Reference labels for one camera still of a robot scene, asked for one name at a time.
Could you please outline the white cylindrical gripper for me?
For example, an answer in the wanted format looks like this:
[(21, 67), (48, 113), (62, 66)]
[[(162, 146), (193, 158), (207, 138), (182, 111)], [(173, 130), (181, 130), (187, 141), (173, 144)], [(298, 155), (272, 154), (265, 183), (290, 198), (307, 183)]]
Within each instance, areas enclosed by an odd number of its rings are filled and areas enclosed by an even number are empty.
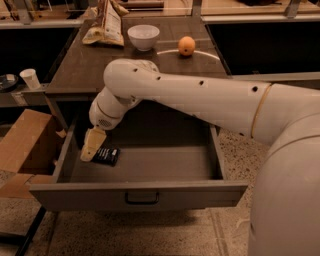
[(114, 129), (124, 115), (139, 103), (140, 100), (135, 98), (116, 97), (107, 87), (99, 92), (89, 109), (89, 120), (93, 126), (97, 127), (87, 130), (80, 159), (90, 162), (107, 137), (104, 130)]

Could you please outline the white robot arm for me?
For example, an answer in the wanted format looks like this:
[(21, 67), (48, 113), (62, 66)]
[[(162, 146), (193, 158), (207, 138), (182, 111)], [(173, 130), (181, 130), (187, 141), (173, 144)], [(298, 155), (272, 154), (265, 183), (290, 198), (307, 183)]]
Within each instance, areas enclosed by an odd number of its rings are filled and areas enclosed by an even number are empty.
[(252, 194), (248, 256), (320, 256), (320, 90), (279, 83), (165, 74), (117, 59), (89, 110), (89, 161), (127, 111), (159, 104), (268, 146)]

